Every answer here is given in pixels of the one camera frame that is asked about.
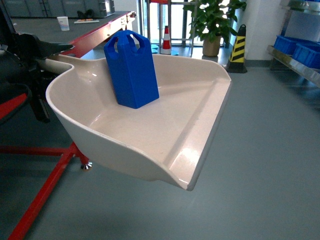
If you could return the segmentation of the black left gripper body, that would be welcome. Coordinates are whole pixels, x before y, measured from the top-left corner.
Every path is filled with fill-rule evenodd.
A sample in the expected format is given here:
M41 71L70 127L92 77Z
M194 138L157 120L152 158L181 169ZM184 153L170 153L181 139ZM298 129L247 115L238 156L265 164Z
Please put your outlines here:
M32 72L38 38L32 34L14 34L11 39L0 38L0 103L18 101L25 105L33 99Z

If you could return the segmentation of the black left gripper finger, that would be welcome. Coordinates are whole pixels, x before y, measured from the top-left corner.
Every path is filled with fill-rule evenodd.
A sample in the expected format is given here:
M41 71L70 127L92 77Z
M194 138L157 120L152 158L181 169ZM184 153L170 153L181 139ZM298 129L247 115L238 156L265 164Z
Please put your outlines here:
M69 43L52 43L40 40L34 34L17 33L15 35L17 48L25 59L45 59L74 48Z
M46 90L58 74L40 69L40 67L34 67L28 71L28 76L29 82L27 86L32 94L30 100L32 111L38 121L49 123L50 115L46 107Z

